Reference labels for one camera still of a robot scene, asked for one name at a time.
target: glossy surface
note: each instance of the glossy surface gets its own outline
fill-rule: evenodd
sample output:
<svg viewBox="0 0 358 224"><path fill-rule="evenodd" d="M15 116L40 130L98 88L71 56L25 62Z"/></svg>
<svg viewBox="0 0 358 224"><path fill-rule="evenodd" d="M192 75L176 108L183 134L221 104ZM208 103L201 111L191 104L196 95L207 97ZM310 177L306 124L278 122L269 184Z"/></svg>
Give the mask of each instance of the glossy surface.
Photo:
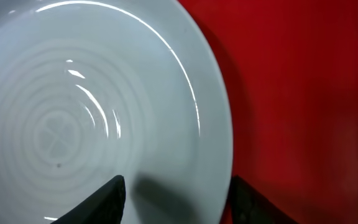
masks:
<svg viewBox="0 0 358 224"><path fill-rule="evenodd" d="M358 0L180 2L226 83L233 174L300 223L358 223Z"/></svg>
<svg viewBox="0 0 358 224"><path fill-rule="evenodd" d="M217 223L231 162L219 68L177 2L0 5L0 223L50 223L117 174L123 223Z"/></svg>

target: red surface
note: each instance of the red surface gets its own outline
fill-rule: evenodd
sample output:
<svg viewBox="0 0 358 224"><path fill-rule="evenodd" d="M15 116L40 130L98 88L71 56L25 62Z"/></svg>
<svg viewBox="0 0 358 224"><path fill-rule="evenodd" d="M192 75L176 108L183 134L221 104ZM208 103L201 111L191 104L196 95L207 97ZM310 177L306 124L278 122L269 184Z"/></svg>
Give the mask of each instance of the red surface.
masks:
<svg viewBox="0 0 358 224"><path fill-rule="evenodd" d="M233 174L300 223L358 223L358 0L180 2L224 76Z"/></svg>

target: white plate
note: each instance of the white plate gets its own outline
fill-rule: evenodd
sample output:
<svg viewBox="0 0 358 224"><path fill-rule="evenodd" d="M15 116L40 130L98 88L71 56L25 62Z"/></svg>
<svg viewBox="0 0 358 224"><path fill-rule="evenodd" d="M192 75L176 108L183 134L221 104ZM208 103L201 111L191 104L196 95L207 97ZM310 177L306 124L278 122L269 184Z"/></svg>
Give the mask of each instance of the white plate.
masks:
<svg viewBox="0 0 358 224"><path fill-rule="evenodd" d="M224 83L171 0L0 1L0 223L50 223L117 174L122 223L218 223Z"/></svg>

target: red table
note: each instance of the red table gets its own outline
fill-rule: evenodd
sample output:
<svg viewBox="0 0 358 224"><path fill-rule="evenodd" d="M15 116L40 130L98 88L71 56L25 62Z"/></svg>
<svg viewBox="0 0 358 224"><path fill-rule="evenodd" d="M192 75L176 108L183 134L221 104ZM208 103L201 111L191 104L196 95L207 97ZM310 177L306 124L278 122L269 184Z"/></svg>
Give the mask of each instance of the red table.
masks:
<svg viewBox="0 0 358 224"><path fill-rule="evenodd" d="M358 0L180 2L224 76L233 175L300 223L358 223Z"/></svg>

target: round plate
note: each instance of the round plate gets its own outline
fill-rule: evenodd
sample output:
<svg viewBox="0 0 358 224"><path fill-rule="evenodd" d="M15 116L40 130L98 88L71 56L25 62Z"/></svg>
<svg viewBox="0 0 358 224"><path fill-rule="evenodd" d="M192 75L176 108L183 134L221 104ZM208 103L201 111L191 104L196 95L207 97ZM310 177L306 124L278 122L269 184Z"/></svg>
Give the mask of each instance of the round plate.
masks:
<svg viewBox="0 0 358 224"><path fill-rule="evenodd" d="M218 223L224 83L176 1L0 1L0 223L50 223L117 174L122 223Z"/></svg>

